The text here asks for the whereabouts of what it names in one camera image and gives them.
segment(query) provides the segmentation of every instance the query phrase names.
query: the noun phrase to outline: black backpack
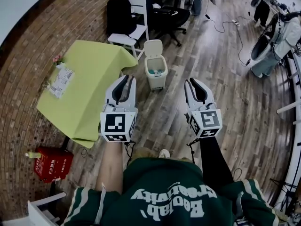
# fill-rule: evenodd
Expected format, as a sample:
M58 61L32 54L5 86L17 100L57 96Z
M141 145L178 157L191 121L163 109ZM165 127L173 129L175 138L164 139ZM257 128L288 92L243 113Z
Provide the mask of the black backpack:
M132 17L129 0L109 0L107 4L107 33L129 35L137 28L136 18Z

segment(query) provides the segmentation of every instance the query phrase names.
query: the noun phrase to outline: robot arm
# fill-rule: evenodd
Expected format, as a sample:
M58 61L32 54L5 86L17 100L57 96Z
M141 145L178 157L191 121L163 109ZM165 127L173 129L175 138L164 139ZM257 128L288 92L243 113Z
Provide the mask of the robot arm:
M108 142L129 142L136 126L138 109L135 108L136 79L133 77L127 94L121 99L128 75L117 79L107 89L105 105L100 113L101 135Z
M185 81L184 90L188 106L185 116L196 137L215 137L222 129L222 114L212 91L194 78Z

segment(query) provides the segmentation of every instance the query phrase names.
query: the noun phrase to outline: black and white marker cube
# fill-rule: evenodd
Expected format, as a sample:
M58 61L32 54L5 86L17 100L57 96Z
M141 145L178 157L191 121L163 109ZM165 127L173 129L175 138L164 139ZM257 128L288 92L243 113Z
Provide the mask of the black and white marker cube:
M222 129L221 110L193 111L189 124L197 138L215 137Z
M106 141L129 142L136 126L136 112L102 112L100 124Z

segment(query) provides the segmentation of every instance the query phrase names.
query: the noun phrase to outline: jeans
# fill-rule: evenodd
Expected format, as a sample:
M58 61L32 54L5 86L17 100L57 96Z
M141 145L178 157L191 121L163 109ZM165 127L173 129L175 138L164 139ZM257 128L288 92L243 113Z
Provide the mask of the jeans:
M202 0L193 0L191 12L195 16L199 16L202 10Z
M259 77L261 74L270 76L272 70L275 68L275 66L278 64L280 60L281 58L276 53L271 52L263 60L255 64L251 68L251 71L257 77Z

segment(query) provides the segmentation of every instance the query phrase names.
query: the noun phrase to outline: white chair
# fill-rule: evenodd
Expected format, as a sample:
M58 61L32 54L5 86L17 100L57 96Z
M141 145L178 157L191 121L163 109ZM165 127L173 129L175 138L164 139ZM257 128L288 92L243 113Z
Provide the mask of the white chair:
M149 40L149 30L147 27L147 12L146 12L146 0L129 0L132 5L132 12L137 14L142 14L144 17L144 25L137 24L137 28L134 32L132 32L129 36L125 34L112 33L108 38L110 44L122 44L123 47L127 49L131 49L133 51L134 57L139 60L142 56L144 49L136 49L135 44L136 41L141 38L141 36L145 33L146 40Z
M60 193L34 202L27 201L29 220L32 225L58 226L56 222L59 221L60 218L55 218L48 210L41 211L38 206L58 200L65 196L66 193Z

